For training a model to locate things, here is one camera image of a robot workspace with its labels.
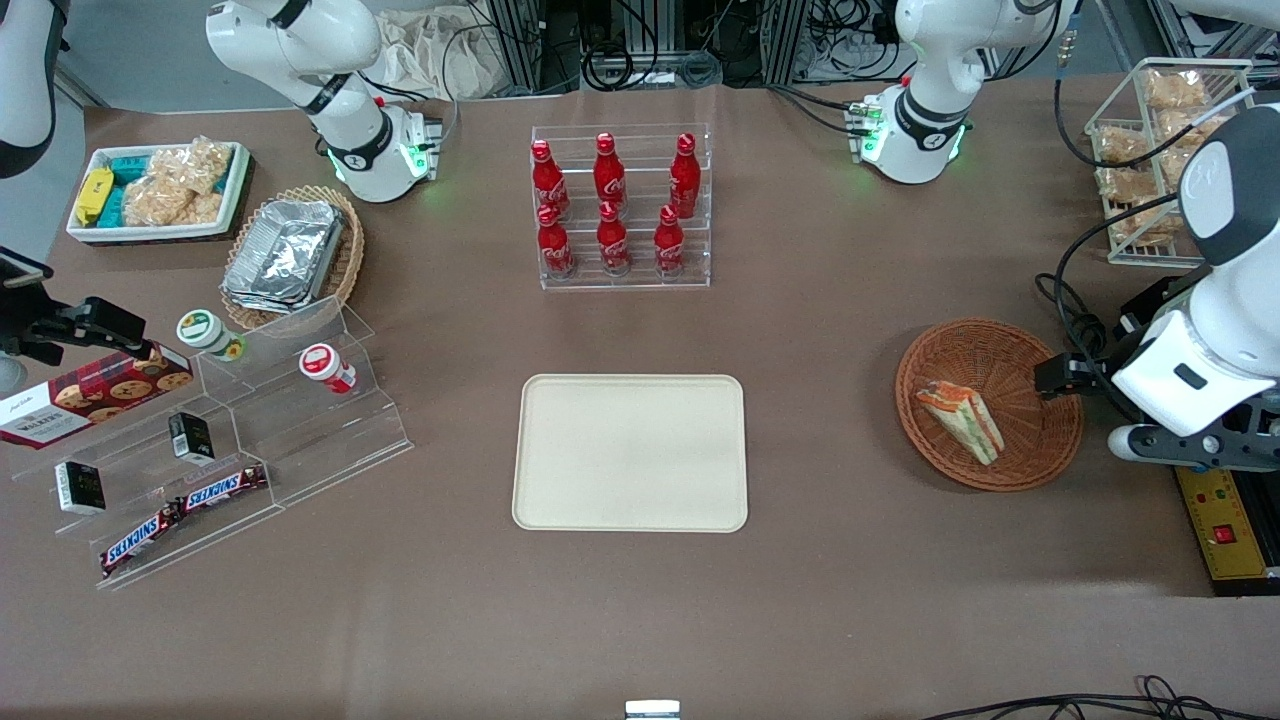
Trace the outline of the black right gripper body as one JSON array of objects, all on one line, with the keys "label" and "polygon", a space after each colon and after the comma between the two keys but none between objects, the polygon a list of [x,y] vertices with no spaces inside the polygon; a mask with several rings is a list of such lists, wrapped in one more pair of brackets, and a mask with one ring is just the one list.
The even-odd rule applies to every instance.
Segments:
[{"label": "black right gripper body", "polygon": [[88,346],[92,336],[79,325],[90,300],[64,304],[45,290],[4,290],[1,292],[1,342],[52,342]]}]

